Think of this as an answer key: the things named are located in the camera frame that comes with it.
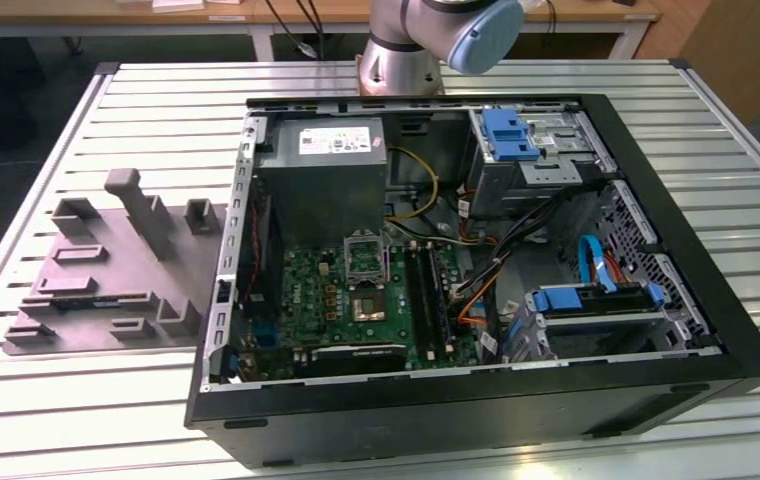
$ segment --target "chip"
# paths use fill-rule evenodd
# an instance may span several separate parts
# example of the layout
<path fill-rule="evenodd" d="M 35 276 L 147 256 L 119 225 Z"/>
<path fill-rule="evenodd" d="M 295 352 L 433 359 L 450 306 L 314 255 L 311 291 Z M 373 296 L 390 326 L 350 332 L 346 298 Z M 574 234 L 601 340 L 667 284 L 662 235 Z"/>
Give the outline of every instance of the chip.
<path fill-rule="evenodd" d="M 382 322 L 386 320 L 385 290 L 358 290 L 351 295 L 355 322 Z"/>

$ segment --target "power supply label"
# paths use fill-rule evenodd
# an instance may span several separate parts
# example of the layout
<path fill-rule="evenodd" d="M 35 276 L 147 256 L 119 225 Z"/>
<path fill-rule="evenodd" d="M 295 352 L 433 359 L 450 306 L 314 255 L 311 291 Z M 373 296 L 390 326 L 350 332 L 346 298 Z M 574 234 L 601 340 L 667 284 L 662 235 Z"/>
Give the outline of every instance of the power supply label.
<path fill-rule="evenodd" d="M 301 155 L 371 152 L 369 127 L 307 128 L 301 131 Z"/>

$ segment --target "slotted aluminum table surface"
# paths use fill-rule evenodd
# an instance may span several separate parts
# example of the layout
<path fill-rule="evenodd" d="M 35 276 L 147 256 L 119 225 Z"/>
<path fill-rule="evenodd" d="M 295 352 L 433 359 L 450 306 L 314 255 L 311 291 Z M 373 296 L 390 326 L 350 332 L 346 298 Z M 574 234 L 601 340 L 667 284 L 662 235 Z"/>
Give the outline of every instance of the slotted aluminum table surface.
<path fill-rule="evenodd" d="M 665 61 L 519 61 L 482 77 L 445 74 L 449 93 L 609 94 L 760 327 L 760 146 L 694 72 Z M 122 65 L 95 76 L 0 245 L 0 477 L 760 476 L 760 389 L 637 438 L 251 472 L 183 426 L 192 348 L 3 353 L 52 245 L 48 213 L 60 198 L 118 207 L 102 191 L 107 172 L 135 167 L 147 193 L 168 205 L 226 202 L 247 98 L 355 92 L 353 62 Z"/>

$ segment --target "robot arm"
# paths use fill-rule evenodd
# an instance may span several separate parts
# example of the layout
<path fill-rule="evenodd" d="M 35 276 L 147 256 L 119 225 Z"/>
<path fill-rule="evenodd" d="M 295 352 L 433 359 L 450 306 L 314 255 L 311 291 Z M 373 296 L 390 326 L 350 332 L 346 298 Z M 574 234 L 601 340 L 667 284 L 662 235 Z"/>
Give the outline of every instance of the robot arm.
<path fill-rule="evenodd" d="M 439 60 L 467 75 L 493 68 L 523 24 L 518 0 L 373 0 L 371 37 L 361 64 L 367 95 L 430 95 Z"/>

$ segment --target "ram slot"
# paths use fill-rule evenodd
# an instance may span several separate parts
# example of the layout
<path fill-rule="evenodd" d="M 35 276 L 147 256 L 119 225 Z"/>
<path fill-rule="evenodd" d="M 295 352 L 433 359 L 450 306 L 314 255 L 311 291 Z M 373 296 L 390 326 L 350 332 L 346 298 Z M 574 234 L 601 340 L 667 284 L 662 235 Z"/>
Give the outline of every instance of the ram slot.
<path fill-rule="evenodd" d="M 445 351 L 453 351 L 454 333 L 451 332 L 451 324 L 449 323 L 449 305 L 446 304 L 446 291 L 443 290 L 443 278 L 439 272 L 439 262 L 437 261 L 437 254 L 434 250 L 427 251 L 427 260 L 431 265 L 431 292 L 434 303 L 434 325 L 439 327 L 439 340 L 441 346 Z"/>
<path fill-rule="evenodd" d="M 417 250 L 407 252 L 405 257 L 407 270 L 407 291 L 410 293 L 410 309 L 413 312 L 413 324 L 417 333 L 417 351 L 423 360 L 437 359 L 431 328 L 431 311 L 425 299 L 425 287 L 422 278 L 422 266 Z"/>
<path fill-rule="evenodd" d="M 439 276 L 434 278 L 434 251 L 423 248 L 419 250 L 419 268 L 422 278 L 422 296 L 426 304 L 429 316 L 429 328 L 434 336 L 434 345 L 437 346 L 437 356 L 446 356 L 446 338 L 443 335 L 443 324 L 447 325 L 449 319 L 446 317 L 445 307 L 441 309 L 441 302 L 445 305 L 445 299 L 438 300 L 438 282 Z M 439 283 L 439 297 L 443 295 L 443 284 Z"/>

